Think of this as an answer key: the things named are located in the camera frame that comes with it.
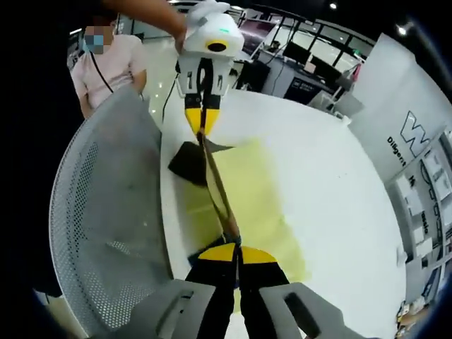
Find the face mask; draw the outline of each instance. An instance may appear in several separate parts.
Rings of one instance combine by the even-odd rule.
[[[102,54],[104,52],[104,36],[85,35],[85,39],[83,40],[83,49],[85,52]]]

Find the pink shirt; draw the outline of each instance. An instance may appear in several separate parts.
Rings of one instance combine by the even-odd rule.
[[[132,75],[146,68],[143,44],[134,35],[115,35],[110,48],[104,54],[94,54],[94,57],[113,91],[132,83]],[[78,97],[88,94],[93,109],[112,94],[97,72],[90,53],[80,57],[71,75]]]

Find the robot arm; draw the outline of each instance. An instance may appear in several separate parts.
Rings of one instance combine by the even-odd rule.
[[[229,4],[205,0],[187,14],[188,29],[179,55],[179,87],[185,95],[185,115],[197,135],[208,135],[220,114],[220,100],[234,57],[244,38],[226,14]]]

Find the computer monitor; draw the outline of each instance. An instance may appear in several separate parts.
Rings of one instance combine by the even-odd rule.
[[[314,74],[325,79],[326,85],[328,87],[337,87],[335,85],[335,82],[342,75],[341,72],[339,72],[337,69],[335,69],[325,61],[321,60],[317,56],[312,56],[311,63],[316,65],[316,70]]]
[[[252,58],[275,26],[276,23],[269,21],[256,19],[244,20],[239,28],[245,39],[242,48],[243,53]]]
[[[300,45],[295,44],[294,42],[289,42],[285,47],[282,55],[287,58],[294,59],[296,62],[305,65],[310,53],[307,49],[304,49]]]

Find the window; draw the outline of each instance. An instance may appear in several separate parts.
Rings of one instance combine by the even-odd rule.
[[[347,41],[348,36],[349,36],[347,33],[341,32],[340,30],[335,30],[334,28],[331,28],[328,26],[324,26],[322,28],[320,35],[323,35],[324,37],[327,37],[329,39],[340,42],[341,44],[345,44],[345,42]]]
[[[275,35],[275,33],[276,33],[276,30],[274,30],[267,36],[267,38],[265,40],[265,44],[271,43],[271,40],[273,39],[273,36]],[[292,33],[290,32],[290,28],[281,27],[275,40],[279,41],[281,44],[281,47],[282,47],[285,44],[287,44],[287,40],[291,36],[292,36]],[[297,31],[294,35],[293,42],[295,44],[300,45],[301,47],[303,47],[305,49],[308,49],[309,46],[311,45],[313,39],[314,39],[314,36],[311,33]]]
[[[344,53],[340,56],[335,68],[339,72],[343,73],[344,71],[351,69],[353,66],[355,66],[358,63],[359,63],[359,61],[356,58],[354,58],[353,56],[351,56],[347,53]]]
[[[313,34],[316,34],[320,30],[320,23],[315,23],[313,25],[308,25],[307,23],[300,23],[299,29],[307,30],[308,32],[312,32]]]
[[[357,37],[353,37],[348,44],[348,47],[351,49],[357,49],[362,55],[368,57],[370,51],[372,50],[372,45],[367,42],[358,39]]]
[[[317,39],[312,46],[311,53],[326,63],[333,65],[340,53],[340,50],[334,46],[331,46],[323,39]]]

